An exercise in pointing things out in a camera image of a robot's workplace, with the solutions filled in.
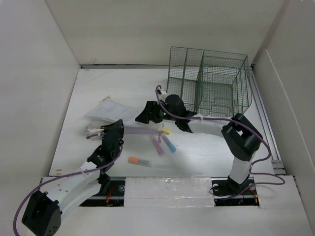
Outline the clear purple zipper pouch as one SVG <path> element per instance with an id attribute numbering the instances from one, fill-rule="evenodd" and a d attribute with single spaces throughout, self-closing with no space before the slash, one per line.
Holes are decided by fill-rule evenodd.
<path id="1" fill-rule="evenodd" d="M 158 142 L 161 143 L 162 131 L 151 128 L 140 127 L 124 127 L 125 134 L 146 134 L 146 135 L 158 135 Z"/>

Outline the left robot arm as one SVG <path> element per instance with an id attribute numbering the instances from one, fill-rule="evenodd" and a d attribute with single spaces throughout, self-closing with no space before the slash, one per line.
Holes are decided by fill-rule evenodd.
<path id="1" fill-rule="evenodd" d="M 107 171 L 122 152 L 122 119 L 106 125 L 100 133 L 101 144 L 74 173 L 62 176 L 62 182 L 45 192 L 32 191 L 22 217 L 22 224 L 36 236 L 53 236 L 69 213 L 89 197 L 109 191 Z"/>

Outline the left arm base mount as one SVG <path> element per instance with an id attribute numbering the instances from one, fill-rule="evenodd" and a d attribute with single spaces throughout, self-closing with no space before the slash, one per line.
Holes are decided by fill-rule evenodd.
<path id="1" fill-rule="evenodd" d="M 125 200 L 126 178 L 112 177 L 110 183 L 101 187 L 99 193 L 89 197 L 81 207 L 123 207 Z"/>

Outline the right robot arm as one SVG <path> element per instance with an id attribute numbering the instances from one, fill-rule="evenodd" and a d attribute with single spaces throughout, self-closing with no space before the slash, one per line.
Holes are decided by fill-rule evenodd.
<path id="1" fill-rule="evenodd" d="M 227 181 L 212 187 L 215 196 L 235 195 L 245 189 L 249 178 L 249 168 L 255 152 L 259 149 L 262 137 L 249 120 L 240 113 L 232 121 L 214 121 L 186 109 L 182 99 L 175 94 L 162 96 L 161 105 L 157 101 L 147 101 L 144 110 L 135 121 L 148 124 L 160 123 L 164 119 L 174 120 L 176 126 L 188 133 L 205 133 L 222 137 L 234 156 L 232 169 Z"/>

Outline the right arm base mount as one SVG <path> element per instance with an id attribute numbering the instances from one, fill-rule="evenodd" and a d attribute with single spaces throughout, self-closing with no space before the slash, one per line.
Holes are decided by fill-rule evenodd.
<path id="1" fill-rule="evenodd" d="M 229 178 L 211 178 L 211 182 L 209 193 L 214 196 L 216 207 L 259 206 L 255 186 L 247 189 L 249 185 L 254 184 L 252 177 L 241 185 L 234 183 Z"/>

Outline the clear zipper document pouch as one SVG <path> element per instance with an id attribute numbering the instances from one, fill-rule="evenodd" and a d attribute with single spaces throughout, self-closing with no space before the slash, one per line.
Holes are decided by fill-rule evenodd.
<path id="1" fill-rule="evenodd" d="M 87 112 L 86 117 L 114 122 L 122 119 L 124 124 L 133 125 L 140 111 L 137 108 L 118 103 L 106 98 Z"/>

